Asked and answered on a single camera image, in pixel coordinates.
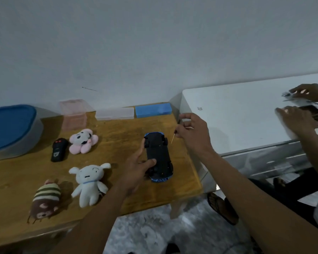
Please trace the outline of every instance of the brown plush toy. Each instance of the brown plush toy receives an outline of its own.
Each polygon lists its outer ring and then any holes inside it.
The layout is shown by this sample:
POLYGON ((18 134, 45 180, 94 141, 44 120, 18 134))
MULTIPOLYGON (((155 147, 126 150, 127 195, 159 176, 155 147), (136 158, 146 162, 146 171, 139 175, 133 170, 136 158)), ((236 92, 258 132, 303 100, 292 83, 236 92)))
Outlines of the brown plush toy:
POLYGON ((60 196, 60 187, 56 183, 47 180, 34 195, 27 223, 29 223, 30 217, 35 219, 33 222, 35 223, 38 219, 52 216, 59 209, 60 196))

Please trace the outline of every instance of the screwdriver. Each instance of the screwdriver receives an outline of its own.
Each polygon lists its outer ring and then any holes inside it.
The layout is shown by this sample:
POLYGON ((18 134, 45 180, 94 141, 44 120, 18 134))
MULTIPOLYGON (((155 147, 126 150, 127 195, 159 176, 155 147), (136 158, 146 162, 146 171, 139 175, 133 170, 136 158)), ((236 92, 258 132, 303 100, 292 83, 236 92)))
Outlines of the screwdriver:
POLYGON ((173 138, 172 138, 171 143, 173 142, 173 139, 174 139, 174 136, 176 135, 176 133, 177 133, 177 130, 174 130, 174 135, 173 135, 173 138))

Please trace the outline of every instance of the table leg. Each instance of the table leg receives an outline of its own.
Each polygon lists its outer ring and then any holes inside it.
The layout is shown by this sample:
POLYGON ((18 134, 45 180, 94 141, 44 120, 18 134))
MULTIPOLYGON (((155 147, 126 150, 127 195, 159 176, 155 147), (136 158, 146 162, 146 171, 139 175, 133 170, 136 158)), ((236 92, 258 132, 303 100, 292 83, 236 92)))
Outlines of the table leg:
POLYGON ((179 199, 179 200, 171 202, 170 218, 175 219, 179 217, 183 209, 186 207, 188 201, 189 201, 188 199, 179 199))

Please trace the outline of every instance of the toy car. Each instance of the toy car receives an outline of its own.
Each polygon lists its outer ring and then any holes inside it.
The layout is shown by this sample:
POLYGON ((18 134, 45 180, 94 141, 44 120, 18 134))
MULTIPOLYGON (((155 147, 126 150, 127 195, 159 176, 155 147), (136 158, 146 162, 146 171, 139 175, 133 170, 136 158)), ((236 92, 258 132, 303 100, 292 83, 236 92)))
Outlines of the toy car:
POLYGON ((144 138, 147 159, 155 158, 157 160, 155 166, 149 168, 146 174, 152 182, 167 181, 173 175, 167 138, 162 132, 147 133, 144 138))

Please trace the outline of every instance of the black remote control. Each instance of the black remote control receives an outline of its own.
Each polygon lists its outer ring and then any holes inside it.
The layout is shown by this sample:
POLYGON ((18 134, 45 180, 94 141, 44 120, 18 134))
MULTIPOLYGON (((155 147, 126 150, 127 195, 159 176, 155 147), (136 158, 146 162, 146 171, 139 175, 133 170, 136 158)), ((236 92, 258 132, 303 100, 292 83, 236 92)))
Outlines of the black remote control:
POLYGON ((65 138, 56 139, 52 145, 52 157, 51 162, 59 162, 64 159, 68 141, 65 138))

